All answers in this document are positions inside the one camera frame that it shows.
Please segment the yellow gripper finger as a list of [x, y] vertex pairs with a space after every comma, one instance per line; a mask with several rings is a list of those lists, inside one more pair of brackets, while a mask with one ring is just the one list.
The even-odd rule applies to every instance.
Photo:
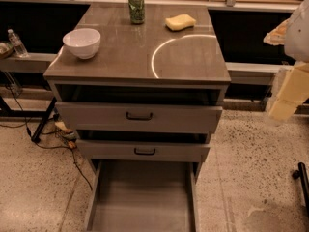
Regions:
[[288, 22], [288, 19], [284, 20], [276, 28], [267, 33], [263, 42], [273, 46], [283, 45], [285, 43]]
[[287, 121], [309, 99], [309, 64], [287, 70], [283, 83], [269, 108], [267, 116], [275, 121]]

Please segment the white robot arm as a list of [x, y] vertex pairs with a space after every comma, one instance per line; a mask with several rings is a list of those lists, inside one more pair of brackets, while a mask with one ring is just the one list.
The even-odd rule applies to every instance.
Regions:
[[286, 121], [309, 99], [309, 0], [303, 0], [292, 15], [264, 37], [270, 45], [283, 45], [296, 64], [286, 71], [283, 83], [267, 116]]

